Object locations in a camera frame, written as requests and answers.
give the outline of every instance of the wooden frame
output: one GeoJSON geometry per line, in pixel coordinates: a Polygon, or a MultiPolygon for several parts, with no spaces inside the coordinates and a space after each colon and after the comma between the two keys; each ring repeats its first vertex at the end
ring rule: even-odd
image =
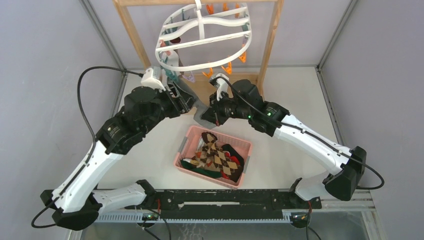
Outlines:
{"type": "MultiPolygon", "coordinates": [[[[267,72],[268,62],[270,60],[271,50],[273,48],[274,38],[276,36],[278,23],[280,21],[281,11],[283,9],[284,0],[202,0],[202,4],[217,4],[217,3],[251,3],[251,2],[274,2],[274,8],[272,12],[271,22],[269,25],[268,35],[266,38],[265,50],[263,51],[262,64],[260,66],[259,74],[255,73],[233,73],[231,76],[234,79],[249,79],[253,84],[257,85],[260,94],[264,95],[263,84],[265,73],[267,72]]],[[[146,50],[143,46],[143,42],[140,38],[139,33],[137,32],[136,26],[134,25],[133,19],[128,11],[128,7],[131,6],[153,6],[153,5],[188,5],[195,4],[194,0],[113,0],[113,4],[122,20],[123,26],[126,29],[126,32],[131,39],[132,44],[134,45],[135,51],[137,52],[138,57],[143,63],[145,68],[150,67],[152,64],[147,56],[146,50]]],[[[207,79],[201,75],[196,76],[196,83],[192,83],[191,87],[197,93],[202,102],[209,104],[209,95],[215,90],[212,86],[211,88],[206,87],[207,79]]]]}

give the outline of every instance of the gray wall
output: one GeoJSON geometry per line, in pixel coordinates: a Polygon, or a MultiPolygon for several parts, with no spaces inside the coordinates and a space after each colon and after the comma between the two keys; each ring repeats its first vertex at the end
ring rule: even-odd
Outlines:
{"type": "Polygon", "coordinates": [[[390,240],[424,236],[423,9],[422,0],[360,1],[323,69],[348,146],[363,146],[386,179],[372,196],[390,240]]]}
{"type": "MultiPolygon", "coordinates": [[[[140,68],[142,63],[134,51],[133,44],[121,22],[112,0],[91,0],[96,12],[110,36],[120,58],[127,68],[140,68]]],[[[350,0],[285,0],[276,32],[270,65],[317,65],[326,50],[339,20],[350,0]]],[[[157,64],[155,46],[162,24],[169,15],[183,5],[132,6],[129,12],[143,41],[152,64],[157,64]]],[[[249,3],[252,24],[252,43],[247,50],[247,61],[242,64],[233,61],[233,66],[259,66],[262,62],[270,19],[274,3],[249,3]]],[[[214,4],[215,12],[222,10],[222,4],[214,4]]],[[[208,15],[206,8],[202,13],[208,15]]],[[[222,28],[205,26],[206,37],[223,34],[222,28]]],[[[233,33],[233,28],[226,29],[233,33]]],[[[181,37],[182,41],[199,37],[199,30],[189,30],[181,37]]],[[[184,48],[179,50],[183,64],[199,64],[226,58],[229,53],[240,49],[242,40],[232,39],[204,45],[206,47],[184,48]]]]}
{"type": "MultiPolygon", "coordinates": [[[[32,229],[56,188],[90,147],[77,103],[79,74],[113,66],[77,0],[0,1],[0,239],[65,239],[59,227],[32,229]]],[[[89,73],[82,101],[94,129],[112,111],[120,74],[89,73]]],[[[37,221],[51,224],[51,211],[37,221]]]]}

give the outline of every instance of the white table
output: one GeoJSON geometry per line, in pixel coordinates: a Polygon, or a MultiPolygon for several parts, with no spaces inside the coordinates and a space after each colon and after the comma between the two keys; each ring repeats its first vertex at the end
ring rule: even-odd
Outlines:
{"type": "MultiPolygon", "coordinates": [[[[241,71],[258,70],[244,68],[241,71]]],[[[140,78],[130,75],[123,96],[139,85],[140,78]]],[[[268,68],[264,94],[267,101],[282,105],[304,124],[336,141],[313,67],[268,68]]],[[[146,179],[155,189],[224,189],[223,186],[182,173],[173,166],[176,152],[191,125],[197,125],[192,115],[163,120],[141,143],[112,166],[98,187],[121,188],[146,179]]],[[[255,131],[246,120],[229,119],[214,130],[253,143],[242,189],[287,189],[297,178],[310,177],[325,171],[301,150],[255,131]]]]}

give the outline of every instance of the pink basket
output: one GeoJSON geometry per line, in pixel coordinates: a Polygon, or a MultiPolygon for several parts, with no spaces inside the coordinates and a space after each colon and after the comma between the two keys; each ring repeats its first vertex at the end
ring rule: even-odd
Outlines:
{"type": "Polygon", "coordinates": [[[210,182],[222,185],[224,187],[228,187],[231,189],[238,189],[245,178],[246,169],[248,168],[249,158],[252,153],[252,143],[250,141],[242,140],[237,137],[229,136],[226,134],[222,134],[216,131],[209,130],[207,128],[199,127],[199,126],[191,126],[188,129],[187,134],[185,135],[184,139],[182,140],[181,146],[179,147],[179,150],[175,156],[175,160],[173,161],[173,165],[181,172],[190,174],[193,176],[196,176],[201,179],[208,180],[210,182]],[[243,173],[241,174],[240,178],[237,182],[233,182],[229,179],[225,179],[223,177],[214,179],[202,174],[199,174],[197,172],[190,171],[188,169],[185,169],[181,166],[180,161],[182,159],[188,158],[191,159],[195,155],[195,151],[199,145],[199,140],[202,136],[202,133],[204,132],[210,132],[213,133],[217,138],[218,146],[222,146],[224,144],[230,144],[238,154],[240,154],[244,159],[244,169],[243,173]]]}

